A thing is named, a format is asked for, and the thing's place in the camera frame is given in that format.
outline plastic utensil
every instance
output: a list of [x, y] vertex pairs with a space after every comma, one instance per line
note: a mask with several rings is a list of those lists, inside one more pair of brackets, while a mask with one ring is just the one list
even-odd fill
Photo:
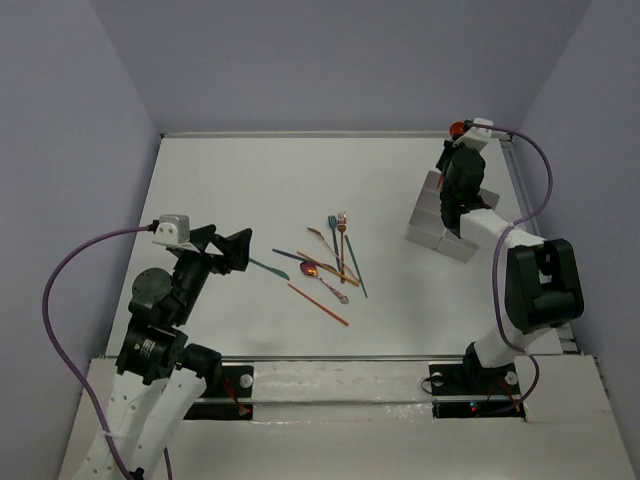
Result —
[[338, 219], [335, 215], [329, 215], [329, 228], [333, 234], [333, 250], [335, 251], [336, 260], [338, 264], [338, 270], [341, 269], [340, 265], [340, 250], [338, 250], [338, 237], [336, 236], [336, 227], [338, 226]]
[[353, 266], [356, 267], [356, 272], [358, 272], [358, 280], [360, 281], [360, 286], [362, 287], [364, 298], [369, 298], [369, 295], [367, 295], [367, 289], [364, 288], [364, 282], [362, 281], [362, 275], [360, 274], [360, 269], [358, 268], [358, 262], [356, 262], [356, 256], [353, 254], [353, 248], [351, 248], [349, 235], [345, 235], [344, 239], [347, 241], [347, 247], [349, 248], [349, 253], [351, 254], [351, 260], [353, 261]]
[[300, 290], [298, 287], [293, 286], [290, 283], [287, 283], [287, 285], [289, 285], [291, 288], [293, 288], [296, 292], [298, 292], [300, 295], [302, 295], [304, 298], [306, 298], [307, 300], [309, 300], [311, 303], [313, 303], [316, 307], [318, 307], [320, 310], [322, 310], [323, 312], [325, 312], [328, 315], [331, 315], [333, 318], [335, 318], [336, 320], [338, 320], [341, 324], [343, 324], [345, 327], [349, 326], [349, 322], [347, 322], [344, 318], [342, 318], [339, 315], [336, 315], [335, 313], [333, 313], [331, 310], [329, 310], [327, 307], [325, 307], [324, 305], [322, 305], [320, 302], [318, 302], [317, 300], [314, 300], [313, 298], [311, 298], [309, 295], [307, 295], [306, 293], [304, 293], [302, 290]]
[[277, 268], [273, 268], [273, 267], [269, 267], [267, 265], [265, 265], [264, 263], [260, 263], [257, 260], [254, 260], [253, 258], [249, 258], [249, 261], [255, 265], [258, 265], [259, 267], [264, 268], [265, 270], [268, 270], [269, 272], [273, 273], [274, 275], [278, 275], [280, 278], [284, 278], [287, 282], [289, 280], [291, 280], [289, 278], [289, 275], [287, 275], [286, 273], [284, 273], [282, 270], [278, 270]]
[[[271, 251], [273, 253], [277, 253], [278, 255], [283, 255], [283, 256], [288, 257], [288, 258], [293, 258], [294, 260], [298, 260], [299, 262], [308, 262], [308, 261], [310, 261], [308, 258], [303, 258], [303, 257], [300, 257], [298, 255], [294, 255], [293, 253], [285, 252], [284, 250], [278, 250], [277, 248], [272, 248]], [[329, 267], [331, 269], [334, 269], [331, 265], [327, 265], [326, 263], [319, 263], [318, 265], [320, 265], [321, 267]]]
[[338, 290], [336, 290], [335, 288], [333, 288], [331, 285], [329, 285], [324, 278], [322, 278], [320, 276], [320, 274], [318, 273], [318, 267], [316, 267], [316, 265], [314, 263], [311, 262], [302, 262], [300, 264], [300, 270], [302, 270], [302, 273], [304, 273], [305, 275], [309, 276], [309, 277], [316, 277], [318, 280], [320, 280], [322, 283], [324, 283], [324, 285], [331, 290], [331, 293], [333, 293], [336, 297], [338, 297], [338, 299], [340, 299], [340, 303], [343, 304], [348, 304], [349, 303], [349, 298], [339, 292]]

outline white wall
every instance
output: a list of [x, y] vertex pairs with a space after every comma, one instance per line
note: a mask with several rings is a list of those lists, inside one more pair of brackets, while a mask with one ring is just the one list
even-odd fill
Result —
[[[553, 164], [556, 186], [541, 229], [575, 248], [585, 315], [573, 327], [600, 360], [638, 476], [639, 18], [637, 0], [594, 0], [522, 124]], [[519, 149], [537, 203], [544, 170], [531, 150]]]
[[518, 124], [589, 0], [92, 0], [160, 131]]
[[[86, 0], [2, 2], [0, 13], [0, 477], [57, 478], [79, 386], [40, 316], [57, 262], [137, 225], [158, 136]], [[86, 368], [105, 344], [132, 247], [87, 252], [53, 291], [55, 329]]]

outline teal utensil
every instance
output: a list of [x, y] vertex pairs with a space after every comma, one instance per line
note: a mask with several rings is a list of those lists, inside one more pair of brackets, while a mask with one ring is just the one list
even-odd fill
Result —
[[289, 275], [284, 273], [282, 270], [278, 270], [277, 268], [269, 267], [269, 266], [265, 265], [264, 263], [260, 263], [259, 261], [254, 260], [253, 258], [249, 258], [249, 261], [251, 263], [253, 263], [254, 265], [258, 265], [259, 267], [262, 267], [265, 270], [268, 270], [269, 272], [273, 273], [274, 275], [278, 275], [280, 278], [284, 278], [287, 282], [291, 280], [289, 278]]
[[362, 275], [360, 275], [360, 268], [358, 268], [358, 262], [356, 262], [356, 256], [353, 254], [353, 248], [351, 248], [349, 235], [345, 235], [344, 239], [347, 241], [347, 248], [349, 249], [351, 260], [353, 260], [353, 266], [356, 267], [356, 272], [358, 273], [358, 280], [360, 280], [360, 285], [362, 285], [362, 292], [364, 293], [364, 298], [369, 298], [369, 295], [367, 295], [367, 289], [364, 288], [364, 282], [362, 281]]
[[[285, 252], [283, 250], [278, 250], [276, 248], [272, 248], [271, 251], [274, 252], [274, 253], [277, 253], [278, 255], [284, 255], [285, 257], [293, 258], [294, 260], [298, 260], [300, 262], [308, 262], [309, 261], [306, 258], [300, 257], [298, 255], [294, 255], [293, 253]], [[331, 265], [327, 265], [326, 263], [323, 263], [322, 265], [324, 265], [325, 267], [331, 267]]]
[[333, 249], [336, 252], [336, 263], [338, 264], [338, 271], [342, 268], [340, 264], [340, 251], [338, 250], [338, 237], [336, 236], [336, 228], [338, 227], [338, 219], [335, 215], [329, 215], [329, 228], [333, 234]]

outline purple cable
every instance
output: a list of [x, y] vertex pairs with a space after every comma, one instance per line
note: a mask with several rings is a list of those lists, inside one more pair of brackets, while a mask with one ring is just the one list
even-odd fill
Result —
[[[83, 243], [82, 245], [77, 247], [75, 250], [73, 250], [71, 253], [69, 253], [66, 257], [64, 257], [64, 259], [62, 259], [62, 261], [58, 264], [58, 266], [53, 270], [53, 272], [51, 273], [51, 276], [49, 277], [49, 280], [47, 280], [46, 286], [44, 287], [44, 293], [42, 294], [42, 321], [44, 323], [44, 329], [47, 332], [47, 336], [49, 337], [49, 340], [51, 341], [53, 348], [58, 353], [62, 361], [67, 365], [67, 367], [69, 367], [69, 370], [71, 370], [71, 373], [75, 375], [78, 381], [82, 384], [82, 387], [86, 390], [87, 394], [89, 395], [89, 398], [91, 399], [91, 403], [93, 404], [93, 408], [96, 411], [96, 415], [98, 416], [100, 427], [107, 434], [110, 433], [109, 424], [107, 423], [107, 418], [104, 414], [104, 411], [102, 410], [102, 407], [100, 406], [100, 402], [98, 401], [96, 392], [93, 390], [93, 388], [91, 387], [91, 384], [89, 383], [87, 378], [83, 375], [83, 373], [80, 371], [80, 369], [76, 366], [75, 363], [73, 363], [73, 360], [69, 358], [69, 355], [67, 355], [67, 352], [64, 351], [64, 348], [62, 348], [62, 345], [60, 345], [60, 342], [58, 341], [58, 338], [56, 337], [56, 334], [53, 331], [53, 327], [51, 326], [51, 319], [49, 318], [49, 297], [51, 296], [51, 288], [53, 287], [53, 283], [56, 281], [56, 278], [58, 277], [58, 275], [60, 275], [60, 272], [62, 271], [62, 269], [80, 252], [103, 240], [117, 237], [119, 235], [125, 235], [128, 233], [148, 232], [148, 231], [151, 231], [152, 228], [153, 228], [152, 225], [148, 225], [146, 227], [125, 228], [122, 230], [116, 230], [111, 233], [105, 233], [104, 235], [100, 235], [99, 237], [93, 238], [88, 242]], [[131, 474], [127, 470], [126, 465], [122, 461], [122, 457], [120, 457], [120, 454], [118, 453], [118, 450], [113, 441], [113, 438], [110, 435], [105, 435], [105, 440], [107, 441], [107, 445], [109, 446], [109, 451], [111, 452], [111, 455], [113, 456], [113, 459], [116, 462], [116, 465], [118, 466], [118, 469], [120, 470], [124, 478], [126, 478], [127, 480], [134, 480], [133, 476], [131, 476]], [[168, 478], [169, 480], [173, 480], [173, 474], [171, 472], [171, 463], [169, 462], [169, 452], [166, 449], [164, 452], [164, 458], [167, 463]]]
[[478, 127], [478, 128], [486, 128], [488, 130], [495, 130], [497, 132], [504, 132], [507, 133], [509, 135], [513, 135], [516, 137], [520, 137], [523, 140], [527, 141], [533, 148], [535, 148], [535, 150], [538, 152], [538, 154], [540, 155], [540, 157], [542, 158], [542, 161], [544, 162], [544, 167], [547, 170], [547, 181], [548, 181], [548, 185], [547, 185], [547, 193], [544, 196], [544, 199], [542, 200], [542, 203], [540, 204], [540, 206], [538, 208], [536, 208], [533, 212], [531, 212], [529, 215], [526, 215], [518, 220], [516, 220], [515, 222], [513, 222], [512, 226], [507, 227], [504, 232], [502, 232], [502, 235], [500, 235], [500, 238], [498, 238], [498, 243], [496, 244], [496, 249], [493, 252], [493, 262], [491, 265], [491, 288], [493, 291], [493, 309], [495, 311], [496, 314], [496, 321], [498, 323], [498, 331], [500, 332], [500, 337], [502, 338], [502, 341], [505, 343], [505, 345], [507, 345], [510, 349], [522, 354], [522, 355], [526, 355], [527, 357], [529, 357], [529, 359], [531, 360], [531, 362], [533, 363], [533, 367], [535, 369], [535, 374], [533, 376], [533, 382], [531, 382], [531, 386], [529, 387], [529, 389], [525, 392], [524, 395], [522, 395], [520, 397], [520, 399], [518, 400], [518, 402], [516, 402], [514, 405], [510, 405], [509, 407], [503, 408], [503, 409], [499, 409], [496, 410], [495, 412], [492, 413], [502, 413], [505, 411], [509, 411], [512, 408], [515, 408], [516, 406], [522, 405], [522, 403], [529, 398], [529, 396], [533, 393], [533, 391], [535, 390], [536, 386], [538, 385], [538, 382], [540, 380], [540, 365], [538, 364], [538, 361], [529, 353], [527, 353], [523, 348], [520, 348], [516, 345], [514, 345], [513, 343], [511, 343], [509, 341], [509, 339], [507, 338], [507, 335], [505, 334], [504, 331], [504, 325], [502, 323], [502, 315], [500, 314], [500, 294], [498, 291], [498, 264], [499, 264], [499, 260], [500, 260], [500, 250], [502, 249], [502, 245], [504, 245], [504, 242], [507, 238], [507, 235], [509, 235], [509, 233], [511, 233], [511, 230], [513, 230], [515, 228], [516, 225], [520, 225], [521, 223], [524, 223], [528, 220], [531, 220], [533, 217], [535, 217], [536, 215], [539, 215], [540, 212], [542, 212], [547, 204], [549, 203], [549, 199], [551, 198], [551, 193], [553, 192], [553, 174], [551, 173], [551, 164], [549, 163], [549, 159], [547, 158], [547, 156], [545, 155], [545, 153], [542, 151], [542, 148], [540, 148], [540, 146], [534, 141], [532, 140], [529, 136], [520, 133], [516, 130], [511, 130], [508, 128], [502, 128], [502, 127], [494, 127], [494, 126], [489, 126], [489, 125], [483, 125], [483, 124], [478, 124], [478, 123], [471, 123], [470, 125], [471, 127]]

